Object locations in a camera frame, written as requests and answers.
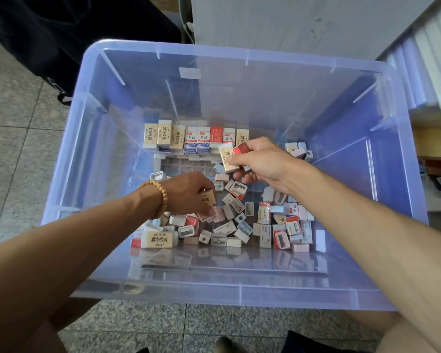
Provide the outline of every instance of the left hand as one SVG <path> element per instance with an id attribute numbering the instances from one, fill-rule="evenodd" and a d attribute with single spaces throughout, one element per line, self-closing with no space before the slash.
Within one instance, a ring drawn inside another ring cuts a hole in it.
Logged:
<path id="1" fill-rule="evenodd" d="M 214 183 L 201 172 L 194 171 L 183 173 L 161 182 L 168 194 L 167 211 L 174 214 L 199 213 L 202 215 L 215 215 L 214 208 L 201 201 L 199 193 L 212 189 L 217 200 Z"/>

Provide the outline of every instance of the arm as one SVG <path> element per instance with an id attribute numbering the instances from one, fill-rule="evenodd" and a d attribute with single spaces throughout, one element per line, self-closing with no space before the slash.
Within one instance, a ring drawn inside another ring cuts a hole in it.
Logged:
<path id="1" fill-rule="evenodd" d="M 293 195 L 441 352 L 441 233 L 359 195 L 266 138 L 248 145 L 254 151 L 230 160 L 256 173 L 244 183 L 265 180 Z"/>
<path id="2" fill-rule="evenodd" d="M 212 211 L 198 192 L 214 186 L 199 172 L 162 186 L 168 193 L 167 210 Z M 0 350 L 29 336 L 161 204 L 161 192 L 148 185 L 0 244 Z"/>

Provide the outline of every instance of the shoe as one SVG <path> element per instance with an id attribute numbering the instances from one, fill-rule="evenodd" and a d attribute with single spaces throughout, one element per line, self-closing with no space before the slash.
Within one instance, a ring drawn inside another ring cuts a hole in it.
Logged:
<path id="1" fill-rule="evenodd" d="M 220 337 L 214 345 L 214 353 L 248 353 L 228 337 Z"/>

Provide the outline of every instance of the right hand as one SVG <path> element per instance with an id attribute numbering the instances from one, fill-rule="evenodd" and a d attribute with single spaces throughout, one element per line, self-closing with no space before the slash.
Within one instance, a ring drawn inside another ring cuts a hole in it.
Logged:
<path id="1" fill-rule="evenodd" d="M 265 181 L 274 189 L 282 193 L 290 194 L 291 185 L 289 179 L 294 176 L 291 172 L 294 171 L 296 165 L 309 166 L 303 160 L 298 160 L 291 154 L 282 150 L 270 141 L 267 137 L 259 137 L 257 139 L 248 140 L 249 153 L 238 155 L 230 155 L 227 161 L 231 165 L 248 166 L 253 173 L 245 176 L 243 170 L 234 173 L 234 178 L 239 180 L 243 177 L 243 183 L 249 184 L 256 181 Z"/>

